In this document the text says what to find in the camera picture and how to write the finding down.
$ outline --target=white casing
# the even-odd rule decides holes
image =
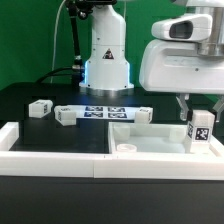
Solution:
[[[85,65],[81,87],[95,90],[133,88],[129,83],[130,65],[125,59],[126,23],[111,5],[94,8],[92,21],[92,54]],[[110,50],[113,59],[104,59]]]
[[[224,7],[223,0],[188,0],[187,7]]]
[[[199,57],[196,43],[154,40],[145,50],[140,83],[147,91],[224,94],[224,60]]]
[[[189,39],[170,37],[171,26],[184,21],[190,21],[193,25],[191,37]],[[167,19],[154,23],[152,26],[152,35],[163,40],[201,42],[210,37],[212,31],[212,21],[212,17],[207,14],[184,14],[183,16],[175,19]]]

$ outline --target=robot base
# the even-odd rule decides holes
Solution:
[[[94,96],[105,96],[105,97],[119,97],[125,95],[132,95],[134,93],[134,85],[130,84],[126,89],[120,90],[103,90],[93,89],[80,84],[80,92]]]

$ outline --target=white rectangular block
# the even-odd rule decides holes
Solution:
[[[37,100],[29,104],[29,117],[42,118],[51,112],[51,100]]]
[[[19,138],[18,122],[8,122],[0,130],[0,151],[8,151]]]
[[[184,140],[186,153],[209,154],[215,116],[203,110],[194,110],[193,119],[188,122]]]

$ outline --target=black cable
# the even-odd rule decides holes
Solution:
[[[57,68],[53,71],[50,71],[48,72],[46,75],[42,76],[41,78],[39,78],[36,83],[41,83],[43,80],[45,80],[46,78],[48,77],[53,77],[53,76],[62,76],[63,74],[57,74],[58,72],[61,72],[61,71],[73,71],[72,67],[63,67],[63,68]]]
[[[76,56],[80,56],[80,46],[79,46],[79,37],[78,37],[78,28],[77,28],[77,8],[76,4],[73,1],[68,1],[66,3],[66,7],[68,10],[68,14],[71,21],[71,27],[72,27],[72,36],[73,36],[73,47],[74,47],[74,54],[75,54],[75,60]],[[82,59],[80,58],[78,61],[74,62],[75,65],[82,66]]]

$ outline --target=white cube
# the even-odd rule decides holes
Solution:
[[[210,139],[212,136],[215,115],[203,110],[194,110],[191,122],[188,122],[184,140],[186,153],[210,153]]]
[[[55,119],[63,126],[76,125],[76,111],[71,106],[57,106]]]
[[[152,121],[153,108],[151,107],[140,107],[135,112],[135,123],[149,124]]]
[[[51,112],[51,100],[37,100],[29,104],[29,117],[42,118]]]

